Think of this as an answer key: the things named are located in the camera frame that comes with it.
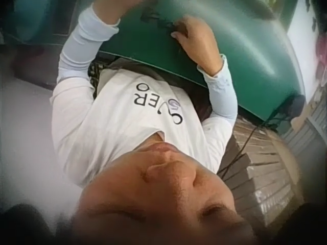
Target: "wire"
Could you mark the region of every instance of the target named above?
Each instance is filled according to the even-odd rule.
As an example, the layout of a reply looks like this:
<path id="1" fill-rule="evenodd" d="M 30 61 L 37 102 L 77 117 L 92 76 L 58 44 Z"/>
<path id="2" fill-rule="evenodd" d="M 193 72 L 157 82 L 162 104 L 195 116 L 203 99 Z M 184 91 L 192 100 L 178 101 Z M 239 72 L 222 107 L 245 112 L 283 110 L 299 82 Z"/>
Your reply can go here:
<path id="1" fill-rule="evenodd" d="M 231 168 L 231 167 L 232 167 L 236 162 L 238 162 L 238 161 L 239 161 L 239 160 L 240 160 L 240 159 L 245 155 L 245 154 L 242 154 L 242 152 L 243 152 L 244 149 L 246 148 L 247 144 L 249 143 L 250 139 L 252 138 L 252 136 L 253 136 L 253 134 L 256 132 L 256 130 L 257 130 L 257 129 L 260 129 L 260 128 L 263 128 L 263 127 L 265 127 L 265 126 L 271 126 L 271 125 L 269 125 L 269 123 L 270 123 L 271 121 L 273 121 L 273 120 L 278 120 L 278 121 L 275 122 L 274 124 L 280 123 L 280 122 L 282 122 L 282 121 L 289 121 L 289 120 L 287 120 L 287 117 L 284 117 L 284 118 L 272 118 L 272 119 L 268 119 L 268 120 L 264 121 L 262 124 L 256 126 L 256 127 L 252 130 L 250 136 L 249 136 L 249 137 L 247 138 L 247 140 L 245 141 L 243 147 L 242 147 L 242 148 L 240 149 L 240 151 L 236 154 L 236 156 L 235 156 L 234 159 L 230 162 L 230 164 L 227 165 L 226 167 L 224 167 L 223 169 L 221 169 L 221 170 L 218 171 L 218 174 L 221 174 L 222 172 L 225 171 L 225 172 L 223 173 L 222 177 L 221 177 L 222 180 L 225 178 L 225 176 L 226 176 L 226 174 L 228 173 L 228 171 L 230 170 L 230 168 Z"/>

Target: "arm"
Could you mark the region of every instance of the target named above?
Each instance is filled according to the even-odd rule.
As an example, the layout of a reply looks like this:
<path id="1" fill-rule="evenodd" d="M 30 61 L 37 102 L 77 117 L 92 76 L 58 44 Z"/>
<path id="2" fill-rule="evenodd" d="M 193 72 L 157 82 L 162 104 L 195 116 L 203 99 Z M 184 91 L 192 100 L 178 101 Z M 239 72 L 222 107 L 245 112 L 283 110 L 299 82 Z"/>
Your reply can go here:
<path id="1" fill-rule="evenodd" d="M 238 101 L 228 69 L 227 58 L 222 55 L 222 59 L 223 67 L 213 77 L 209 76 L 201 67 L 198 67 L 198 70 L 203 74 L 208 85 L 213 108 L 211 117 L 224 118 L 234 126 L 238 115 Z"/>
<path id="2" fill-rule="evenodd" d="M 217 173 L 238 114 L 238 102 L 228 69 L 227 59 L 220 55 L 212 29 L 201 19 L 186 16 L 180 24 L 188 35 L 172 33 L 188 56 L 198 64 L 209 88 L 213 113 L 202 123 L 207 141 L 210 163 L 208 168 Z"/>
<path id="3" fill-rule="evenodd" d="M 65 43 L 59 60 L 57 82 L 67 78 L 89 79 L 88 68 L 100 46 L 118 33 L 118 24 L 106 24 L 95 14 L 93 7 L 81 13 L 78 25 Z"/>
<path id="4" fill-rule="evenodd" d="M 188 35 L 174 32 L 172 37 L 198 64 L 198 70 L 204 76 L 214 111 L 211 117 L 225 119 L 233 127 L 238 113 L 237 97 L 227 59 L 220 55 L 212 29 L 203 20 L 191 16 L 185 16 L 177 24 L 186 27 Z"/>
<path id="5" fill-rule="evenodd" d="M 50 102 L 52 136 L 59 162 L 68 175 L 76 169 L 69 165 L 69 155 L 76 135 L 94 102 L 94 88 L 88 68 L 103 41 L 118 32 L 120 17 L 139 0 L 97 0 L 83 11 L 78 25 L 65 43 L 59 61 L 57 86 Z"/>

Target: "lips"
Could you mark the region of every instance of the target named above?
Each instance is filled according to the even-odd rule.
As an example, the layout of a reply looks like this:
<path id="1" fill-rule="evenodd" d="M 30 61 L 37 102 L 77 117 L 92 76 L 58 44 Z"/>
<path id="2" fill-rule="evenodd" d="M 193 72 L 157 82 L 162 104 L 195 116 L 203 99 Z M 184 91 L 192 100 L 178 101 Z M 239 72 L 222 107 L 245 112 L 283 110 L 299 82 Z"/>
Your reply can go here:
<path id="1" fill-rule="evenodd" d="M 144 149 L 144 151 L 178 152 L 179 150 L 172 144 L 160 142 L 160 143 L 156 143 L 156 144 L 153 144 L 153 145 L 147 147 L 146 149 Z"/>

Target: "white t-shirt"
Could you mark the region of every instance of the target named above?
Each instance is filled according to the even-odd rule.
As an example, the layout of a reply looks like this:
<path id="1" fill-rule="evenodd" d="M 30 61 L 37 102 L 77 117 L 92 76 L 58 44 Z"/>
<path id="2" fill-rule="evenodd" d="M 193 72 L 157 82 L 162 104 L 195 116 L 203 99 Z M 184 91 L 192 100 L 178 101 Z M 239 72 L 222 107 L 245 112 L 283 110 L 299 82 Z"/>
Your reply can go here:
<path id="1" fill-rule="evenodd" d="M 221 117 L 201 124 L 182 89 L 121 69 L 95 100 L 93 92 L 87 79 L 68 78 L 51 98 L 55 150 L 76 184 L 87 185 L 156 132 L 210 171 L 218 171 L 232 125 Z"/>

